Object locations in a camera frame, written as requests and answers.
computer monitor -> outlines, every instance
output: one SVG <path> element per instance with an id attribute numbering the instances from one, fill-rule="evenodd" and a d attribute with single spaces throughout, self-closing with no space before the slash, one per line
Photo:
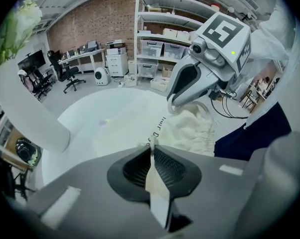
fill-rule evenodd
<path id="1" fill-rule="evenodd" d="M 75 52 L 74 52 L 74 50 L 68 50 L 68 53 L 69 53 L 69 56 L 75 56 Z"/>
<path id="2" fill-rule="evenodd" d="M 94 41 L 90 41 L 90 42 L 88 42 L 88 44 L 87 44 L 87 48 L 88 49 L 91 49 L 91 48 L 96 48 L 97 47 L 97 42 L 94 40 Z"/>
<path id="3" fill-rule="evenodd" d="M 18 63 L 18 67 L 19 69 L 29 73 L 33 71 L 34 67 L 39 68 L 44 64 L 46 64 L 44 55 L 42 54 L 42 51 L 39 50 L 34 54 L 31 54 L 30 56 L 26 57 L 24 60 L 20 61 Z"/>

black office chair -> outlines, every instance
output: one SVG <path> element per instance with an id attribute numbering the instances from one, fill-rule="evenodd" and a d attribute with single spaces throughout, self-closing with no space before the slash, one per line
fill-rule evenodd
<path id="1" fill-rule="evenodd" d="M 41 98 L 42 95 L 44 95 L 45 97 L 47 96 L 47 93 L 48 91 L 50 91 L 50 88 L 49 88 L 49 85 L 48 84 L 41 84 L 40 82 L 39 83 L 36 83 L 35 81 L 32 80 L 32 78 L 29 76 L 29 75 L 20 75 L 20 80 L 21 82 L 25 85 L 25 87 L 31 91 L 32 93 L 35 94 L 35 96 L 37 97 L 37 99 L 39 100 Z M 30 90 L 28 87 L 27 87 L 27 84 L 26 84 L 26 80 L 29 80 L 30 83 L 32 84 L 32 90 Z"/>
<path id="2" fill-rule="evenodd" d="M 64 67 L 66 69 L 65 72 L 63 72 L 63 67 L 61 65 L 59 65 L 58 63 L 58 59 L 55 55 L 55 52 L 50 50 L 48 51 L 48 59 L 51 62 L 51 64 L 53 65 L 53 67 L 55 68 L 56 74 L 57 74 L 57 79 L 60 82 L 63 82 L 65 80 L 70 81 L 70 83 L 68 83 L 66 85 L 66 88 L 64 89 L 64 93 L 66 94 L 66 90 L 70 87 L 70 86 L 74 86 L 75 91 L 77 91 L 75 84 L 76 83 L 80 83 L 80 82 L 86 82 L 85 80 L 79 80 L 79 79 L 75 79 L 73 80 L 72 78 L 75 78 L 75 74 L 79 72 L 78 67 L 73 67 L 73 68 L 69 68 L 69 66 Z"/>
<path id="3" fill-rule="evenodd" d="M 15 199 L 15 193 L 19 192 L 20 195 L 27 201 L 28 197 L 26 191 L 35 192 L 35 190 L 26 187 L 26 178 L 28 170 L 25 173 L 19 173 L 15 178 L 11 171 L 12 165 L 8 164 L 0 158 L 0 191 L 7 197 Z"/>
<path id="4" fill-rule="evenodd" d="M 44 88 L 48 86 L 52 87 L 52 83 L 50 82 L 51 74 L 44 77 L 36 66 L 33 66 L 32 72 L 37 77 L 36 81 L 38 81 Z"/>

round white table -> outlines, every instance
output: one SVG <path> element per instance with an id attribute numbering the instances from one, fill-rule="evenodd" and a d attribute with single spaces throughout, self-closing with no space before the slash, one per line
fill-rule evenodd
<path id="1" fill-rule="evenodd" d="M 103 130 L 107 120 L 119 116 L 120 112 L 143 92 L 133 88 L 108 89 L 85 96 L 68 107 L 58 120 L 70 130 L 70 143 L 62 154 L 43 151 L 41 165 L 44 185 L 77 164 L 97 158 L 98 154 L 92 145 L 92 138 Z M 227 119 L 219 115 L 212 108 L 209 97 L 201 97 L 199 101 L 209 108 L 211 116 L 215 119 L 214 139 L 216 141 L 245 122 L 243 119 Z M 214 101 L 214 105 L 222 112 L 221 102 Z M 228 101 L 228 105 L 232 114 L 248 115 L 232 100 Z"/>

green plant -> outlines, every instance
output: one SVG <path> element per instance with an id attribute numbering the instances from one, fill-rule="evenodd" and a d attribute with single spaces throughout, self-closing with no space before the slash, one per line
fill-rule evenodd
<path id="1" fill-rule="evenodd" d="M 0 65 L 15 58 L 40 22 L 41 10 L 36 0 L 24 0 L 10 10 L 0 26 Z"/>

white pipe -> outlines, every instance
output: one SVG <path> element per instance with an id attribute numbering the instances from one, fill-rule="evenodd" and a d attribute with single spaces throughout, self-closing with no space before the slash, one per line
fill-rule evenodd
<path id="1" fill-rule="evenodd" d="M 10 122 L 33 143 L 62 153 L 70 141 L 70 131 L 62 125 L 22 84 L 17 61 L 0 65 L 0 106 Z"/>

